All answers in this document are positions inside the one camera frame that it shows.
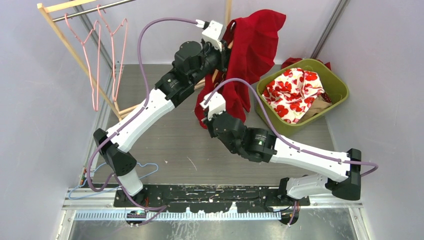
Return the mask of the red garment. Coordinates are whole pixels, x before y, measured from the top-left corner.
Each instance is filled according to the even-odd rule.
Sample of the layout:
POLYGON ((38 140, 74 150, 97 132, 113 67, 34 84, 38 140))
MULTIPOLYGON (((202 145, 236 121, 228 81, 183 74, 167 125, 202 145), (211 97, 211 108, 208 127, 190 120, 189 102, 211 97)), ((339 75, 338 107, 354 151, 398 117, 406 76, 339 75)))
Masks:
POLYGON ((197 96, 194 114, 202 128, 204 110, 199 103, 204 96, 212 92, 221 82, 231 78, 239 78, 250 85, 258 82, 273 66, 279 43, 279 30, 287 19, 286 14, 271 10, 261 9, 247 17, 235 18, 233 46, 229 65, 225 75, 219 77, 220 82, 212 82, 213 73, 205 77, 205 86, 197 96))

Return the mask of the poppy print white skirt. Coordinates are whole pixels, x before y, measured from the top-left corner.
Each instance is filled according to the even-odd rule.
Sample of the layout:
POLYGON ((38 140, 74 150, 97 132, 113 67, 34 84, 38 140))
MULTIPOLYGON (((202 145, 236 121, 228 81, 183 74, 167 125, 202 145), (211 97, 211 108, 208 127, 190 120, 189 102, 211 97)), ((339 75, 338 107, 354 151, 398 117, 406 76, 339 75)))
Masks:
POLYGON ((295 67, 266 84, 261 96, 280 119, 288 124, 297 124, 324 93, 316 72, 295 67))

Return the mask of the tan brown skirt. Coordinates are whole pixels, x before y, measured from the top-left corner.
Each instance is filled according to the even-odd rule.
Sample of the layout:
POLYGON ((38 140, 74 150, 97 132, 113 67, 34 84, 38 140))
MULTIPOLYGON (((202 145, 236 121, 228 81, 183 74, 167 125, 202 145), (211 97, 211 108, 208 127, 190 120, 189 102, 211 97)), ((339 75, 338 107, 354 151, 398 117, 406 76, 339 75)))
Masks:
POLYGON ((331 107, 332 105, 333 104, 331 103, 331 101, 327 101, 321 95, 318 96, 314 100, 314 102, 312 103, 311 107, 306 111, 306 113, 298 121, 298 124, 307 121, 308 119, 310 119, 310 118, 314 117, 315 115, 321 113, 325 109, 331 107))

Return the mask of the red polka dot skirt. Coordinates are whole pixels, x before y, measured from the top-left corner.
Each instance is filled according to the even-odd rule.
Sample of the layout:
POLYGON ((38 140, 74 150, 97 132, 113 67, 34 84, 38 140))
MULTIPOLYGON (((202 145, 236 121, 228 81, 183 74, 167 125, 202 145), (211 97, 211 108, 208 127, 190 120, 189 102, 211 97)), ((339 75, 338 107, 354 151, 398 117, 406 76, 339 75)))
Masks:
POLYGON ((325 101, 325 102, 327 102, 329 104, 332 103, 331 98, 329 97, 329 95, 326 92, 321 93, 320 94, 320 97, 322 98, 323 101, 325 101))

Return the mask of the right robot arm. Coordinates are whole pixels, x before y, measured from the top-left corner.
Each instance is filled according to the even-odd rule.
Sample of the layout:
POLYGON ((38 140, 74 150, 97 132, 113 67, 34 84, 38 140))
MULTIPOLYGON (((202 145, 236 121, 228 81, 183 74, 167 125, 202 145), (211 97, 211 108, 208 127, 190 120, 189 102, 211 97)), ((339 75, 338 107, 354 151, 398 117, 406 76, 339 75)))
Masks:
POLYGON ((358 149, 335 152, 300 143, 294 147, 295 143, 287 144, 289 139, 284 136, 264 128, 247 127, 227 112, 205 117, 202 122, 211 138, 218 138, 232 154, 250 162, 286 164, 314 173, 281 179, 277 198, 283 205, 325 193, 348 201, 361 198, 362 152, 358 149))

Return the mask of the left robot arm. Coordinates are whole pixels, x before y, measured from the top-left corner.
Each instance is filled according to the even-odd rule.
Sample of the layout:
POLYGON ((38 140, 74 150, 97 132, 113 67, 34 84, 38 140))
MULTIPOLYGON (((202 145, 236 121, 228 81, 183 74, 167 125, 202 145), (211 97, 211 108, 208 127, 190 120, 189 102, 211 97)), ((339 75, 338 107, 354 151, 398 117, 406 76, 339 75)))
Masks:
POLYGON ((215 70, 227 70, 231 49, 224 40, 219 44, 221 49, 204 40, 184 42, 174 55, 172 69, 159 79, 146 99, 116 125, 94 132, 99 154, 126 190, 126 200, 133 206, 141 206, 146 193, 130 149, 157 120, 193 94, 200 80, 215 70))

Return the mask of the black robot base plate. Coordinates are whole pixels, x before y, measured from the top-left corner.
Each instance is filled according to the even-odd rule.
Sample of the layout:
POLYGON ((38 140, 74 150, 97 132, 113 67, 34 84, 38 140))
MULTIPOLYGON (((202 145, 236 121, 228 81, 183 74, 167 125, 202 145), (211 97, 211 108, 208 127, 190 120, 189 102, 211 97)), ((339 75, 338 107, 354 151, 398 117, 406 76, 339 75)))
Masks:
POLYGON ((166 206, 170 213, 268 213, 292 207, 277 186, 267 185, 166 185, 146 184, 133 198, 148 208, 166 206))

